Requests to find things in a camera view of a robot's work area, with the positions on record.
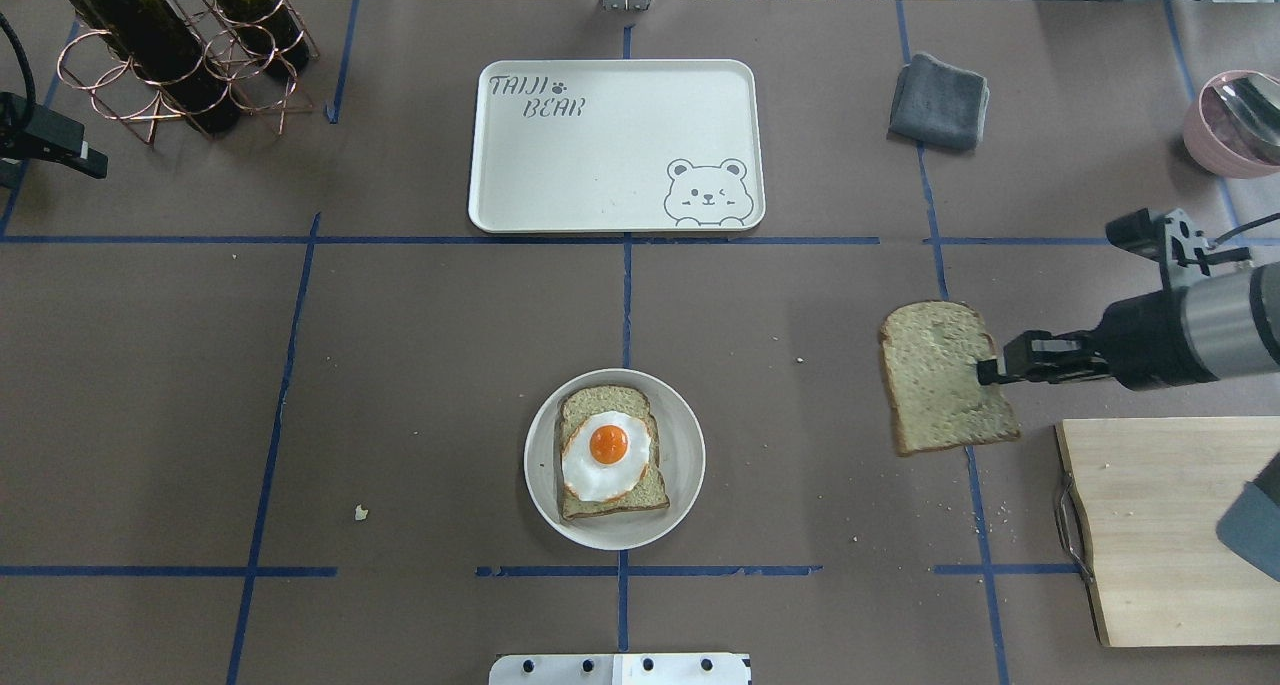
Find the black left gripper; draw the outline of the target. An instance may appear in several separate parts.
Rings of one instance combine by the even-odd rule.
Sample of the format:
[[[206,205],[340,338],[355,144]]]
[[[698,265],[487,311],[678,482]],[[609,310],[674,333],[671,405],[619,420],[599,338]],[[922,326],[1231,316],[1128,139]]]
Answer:
[[[104,179],[108,156],[84,141],[84,125],[18,96],[1,93],[1,187],[14,189],[28,160],[61,164]]]

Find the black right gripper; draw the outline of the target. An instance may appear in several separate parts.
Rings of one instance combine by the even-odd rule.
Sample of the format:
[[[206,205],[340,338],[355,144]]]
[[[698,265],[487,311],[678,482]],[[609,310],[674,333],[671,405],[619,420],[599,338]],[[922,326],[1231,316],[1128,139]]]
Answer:
[[[975,364],[980,385],[1020,382],[1066,384],[1112,378],[1107,360],[1100,353],[1092,330],[1052,334],[1028,330],[1004,347],[1000,360]]]

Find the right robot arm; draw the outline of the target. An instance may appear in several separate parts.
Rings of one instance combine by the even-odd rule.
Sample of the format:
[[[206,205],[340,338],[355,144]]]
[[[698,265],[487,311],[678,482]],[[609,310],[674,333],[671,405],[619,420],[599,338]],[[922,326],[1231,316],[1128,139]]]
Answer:
[[[1277,264],[1110,305],[1084,332],[1029,330],[975,366],[982,385],[1114,380],[1133,392],[1276,374]]]

